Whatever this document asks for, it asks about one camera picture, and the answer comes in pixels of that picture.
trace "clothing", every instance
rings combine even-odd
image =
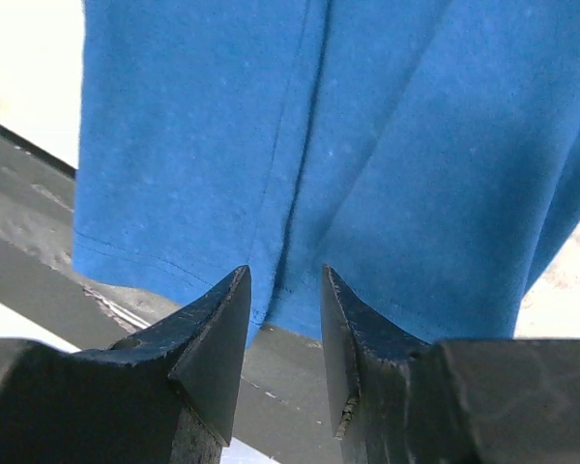
[[[320,338],[332,265],[426,340],[512,336],[580,220],[580,0],[87,0],[74,267],[236,266]]]

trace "metal jaw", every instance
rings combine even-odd
[[[430,347],[327,266],[321,312],[345,463],[580,464],[580,340]]]
[[[107,350],[0,339],[0,463],[218,463],[250,307],[241,267]]]

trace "gray metal frame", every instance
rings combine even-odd
[[[73,271],[74,175],[0,127],[0,303],[82,349],[102,349],[178,306]],[[283,464],[341,462],[319,343],[264,328],[246,353],[234,435]]]

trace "blue t-shirt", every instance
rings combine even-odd
[[[580,0],[85,1],[74,267],[235,267],[320,338],[332,265],[426,341],[511,336],[580,219]]]

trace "black metal clamp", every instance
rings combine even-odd
[[[429,346],[330,267],[322,332],[347,464],[580,464],[580,340]]]
[[[107,350],[0,339],[0,463],[218,463],[251,299],[241,267]]]

